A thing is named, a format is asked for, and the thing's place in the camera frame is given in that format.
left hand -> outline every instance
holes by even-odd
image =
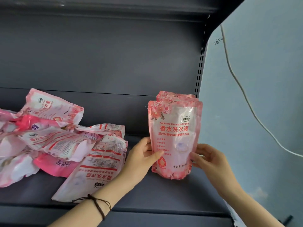
[[[147,174],[152,164],[164,154],[163,151],[152,154],[151,149],[150,137],[142,138],[129,152],[119,176],[126,177],[132,186],[137,185]]]

bracelet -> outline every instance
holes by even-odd
[[[108,208],[109,208],[110,211],[112,210],[111,204],[110,204],[108,201],[105,201],[105,200],[103,200],[103,199],[95,198],[95,197],[93,197],[91,194],[88,194],[87,197],[82,197],[82,198],[78,198],[78,199],[76,199],[76,200],[72,200],[72,202],[80,201],[80,200],[86,200],[86,199],[88,199],[88,200],[93,200],[95,206],[97,207],[97,209],[99,210],[99,213],[100,213],[101,216],[102,216],[102,220],[105,220],[104,212],[101,210],[100,206],[98,205],[97,200],[103,201],[105,204],[107,204],[107,206],[108,206]]]

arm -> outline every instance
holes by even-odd
[[[143,138],[129,152],[121,172],[93,196],[108,201],[113,207],[144,178],[151,165],[163,155],[163,152],[151,154],[151,149],[150,138]],[[97,202],[106,216],[109,212],[108,206],[102,201]],[[49,227],[95,227],[101,221],[102,216],[93,201],[84,200]]]
[[[191,153],[195,167],[204,170],[219,195],[237,212],[247,227],[283,227],[258,202],[244,192],[237,182],[225,155],[207,144],[198,144]]]

forearm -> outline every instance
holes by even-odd
[[[127,181],[126,177],[119,175],[104,188],[98,190],[93,194],[95,198],[100,198],[108,201],[113,207],[125,194],[127,194],[133,185]],[[102,201],[98,201],[104,215],[109,212],[109,207]],[[64,214],[57,221],[52,223],[49,227],[95,227],[102,221],[102,216],[96,208],[92,200],[84,200],[69,212]]]
[[[243,190],[229,194],[225,200],[247,227],[283,227],[276,218]]]

white cable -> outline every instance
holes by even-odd
[[[237,84],[239,85],[239,87],[240,87],[240,89],[241,89],[241,91],[242,91],[242,93],[243,93],[243,95],[244,95],[244,98],[245,98],[245,100],[246,100],[246,102],[247,102],[247,104],[248,104],[250,110],[252,111],[253,116],[254,116],[255,119],[258,121],[258,123],[259,123],[259,124],[260,124],[260,125],[261,125],[269,134],[270,134],[270,136],[276,141],[276,143],[277,143],[280,147],[282,147],[284,150],[286,150],[287,152],[289,152],[289,153],[291,153],[291,154],[294,154],[294,155],[299,156],[299,157],[303,157],[303,155],[294,153],[294,152],[292,152],[292,151],[290,151],[290,150],[287,150],[285,147],[283,147],[283,146],[279,143],[279,141],[276,139],[276,137],[270,132],[270,130],[268,130],[268,129],[266,128],[266,126],[265,126],[265,125],[260,121],[260,119],[256,116],[256,113],[255,113],[254,110],[252,109],[252,106],[251,106],[251,104],[250,104],[250,102],[249,102],[249,100],[248,100],[248,98],[247,98],[247,96],[246,96],[246,93],[245,93],[243,87],[241,86],[239,80],[237,79],[236,75],[234,74],[234,72],[233,72],[233,70],[232,70],[232,67],[230,66],[229,58],[228,58],[228,54],[227,54],[227,49],[226,49],[226,42],[225,42],[225,35],[224,35],[223,26],[220,25],[220,27],[221,27],[222,38],[223,38],[223,45],[224,45],[225,56],[226,56],[226,61],[227,61],[227,65],[228,65],[229,71],[230,71],[230,73],[232,74],[232,76],[233,76],[233,78],[235,79],[235,81],[237,82]]]

